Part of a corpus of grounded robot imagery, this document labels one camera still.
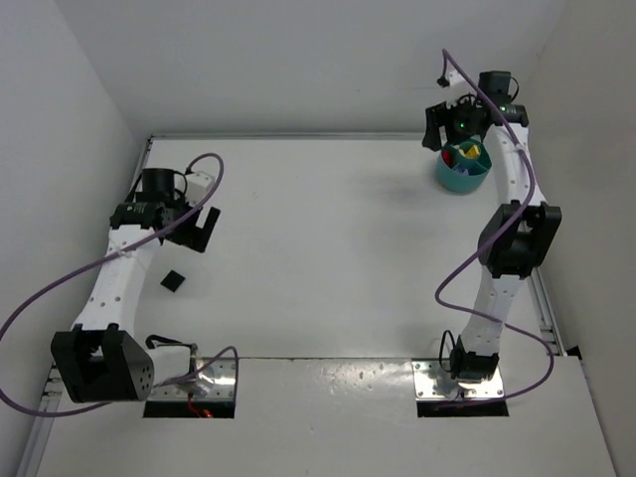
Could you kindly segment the yellow lego brick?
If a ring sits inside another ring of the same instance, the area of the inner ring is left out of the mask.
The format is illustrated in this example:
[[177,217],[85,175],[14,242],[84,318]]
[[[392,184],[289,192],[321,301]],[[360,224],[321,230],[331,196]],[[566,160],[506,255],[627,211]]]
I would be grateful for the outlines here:
[[476,160],[481,155],[481,147],[476,143],[464,142],[459,146],[458,150],[463,157],[471,160]]

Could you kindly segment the black lego brick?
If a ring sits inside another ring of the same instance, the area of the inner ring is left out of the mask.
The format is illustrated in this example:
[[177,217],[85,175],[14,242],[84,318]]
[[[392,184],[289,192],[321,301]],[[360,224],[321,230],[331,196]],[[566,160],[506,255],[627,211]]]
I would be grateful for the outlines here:
[[185,282],[186,278],[181,273],[170,270],[161,280],[160,285],[171,292],[176,292]]

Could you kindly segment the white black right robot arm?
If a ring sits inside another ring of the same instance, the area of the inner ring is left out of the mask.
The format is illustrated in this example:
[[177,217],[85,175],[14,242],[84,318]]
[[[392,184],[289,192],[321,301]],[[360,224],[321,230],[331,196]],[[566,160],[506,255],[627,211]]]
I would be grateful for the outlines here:
[[562,220],[538,186],[528,151],[530,121],[515,102],[519,83],[507,71],[477,81],[453,70],[439,79],[448,97],[426,110],[422,145],[439,155],[441,179],[451,191],[470,192],[468,180],[495,176],[500,204],[478,238],[468,264],[481,267],[475,303],[451,350],[438,361],[453,380],[493,378],[501,337],[516,293],[546,258]]

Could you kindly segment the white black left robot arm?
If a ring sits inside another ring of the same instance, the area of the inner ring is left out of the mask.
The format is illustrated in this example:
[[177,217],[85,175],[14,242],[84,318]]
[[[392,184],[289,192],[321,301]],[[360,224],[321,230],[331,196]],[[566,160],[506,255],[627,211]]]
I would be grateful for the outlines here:
[[71,330],[54,335],[51,351],[75,403],[144,401],[152,389],[191,370],[189,343],[147,345],[134,336],[147,272],[165,241],[206,250],[220,215],[206,202],[220,180],[187,169],[148,168],[109,219],[105,262]]

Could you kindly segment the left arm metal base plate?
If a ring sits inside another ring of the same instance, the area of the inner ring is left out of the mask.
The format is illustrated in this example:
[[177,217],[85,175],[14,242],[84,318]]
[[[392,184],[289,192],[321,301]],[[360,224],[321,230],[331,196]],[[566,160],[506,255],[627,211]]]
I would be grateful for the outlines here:
[[149,402],[233,403],[236,396],[237,364],[233,357],[220,358],[189,382],[155,388]]

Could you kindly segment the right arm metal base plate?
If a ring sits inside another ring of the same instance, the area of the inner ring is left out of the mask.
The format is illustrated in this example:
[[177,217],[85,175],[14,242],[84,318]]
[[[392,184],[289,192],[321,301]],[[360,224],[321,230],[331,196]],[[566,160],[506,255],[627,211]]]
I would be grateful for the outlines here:
[[472,382],[452,379],[435,360],[414,360],[411,368],[417,403],[478,401],[506,395],[499,369],[490,380]]

